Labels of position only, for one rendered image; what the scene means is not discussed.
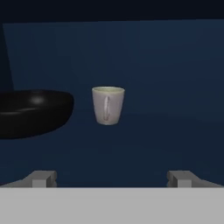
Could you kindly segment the black bowl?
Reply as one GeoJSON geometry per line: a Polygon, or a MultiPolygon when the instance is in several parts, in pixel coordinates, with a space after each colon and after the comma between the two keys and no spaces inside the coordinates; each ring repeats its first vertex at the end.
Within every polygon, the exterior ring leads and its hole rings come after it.
{"type": "Polygon", "coordinates": [[[55,90],[0,93],[0,139],[34,137],[67,123],[74,97],[55,90]]]}

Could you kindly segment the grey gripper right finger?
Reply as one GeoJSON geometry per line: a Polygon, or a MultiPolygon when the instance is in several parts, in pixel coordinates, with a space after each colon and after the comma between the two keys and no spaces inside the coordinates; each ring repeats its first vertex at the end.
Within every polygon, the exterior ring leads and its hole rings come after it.
{"type": "Polygon", "coordinates": [[[168,187],[221,187],[221,185],[201,179],[191,171],[168,171],[168,187]]]}

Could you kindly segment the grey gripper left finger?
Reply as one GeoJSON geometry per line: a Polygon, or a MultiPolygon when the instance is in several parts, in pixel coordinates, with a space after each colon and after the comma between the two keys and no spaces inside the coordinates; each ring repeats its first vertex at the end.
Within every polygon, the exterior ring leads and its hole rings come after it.
{"type": "Polygon", "coordinates": [[[27,177],[5,184],[3,187],[56,187],[56,179],[56,171],[33,171],[27,177]]]}

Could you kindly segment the white cup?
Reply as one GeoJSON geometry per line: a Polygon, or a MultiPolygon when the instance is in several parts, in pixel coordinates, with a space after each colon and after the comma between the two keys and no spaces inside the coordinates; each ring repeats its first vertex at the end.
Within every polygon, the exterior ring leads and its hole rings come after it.
{"type": "Polygon", "coordinates": [[[102,125],[119,122],[125,90],[121,87],[93,87],[92,96],[95,119],[102,125]]]}

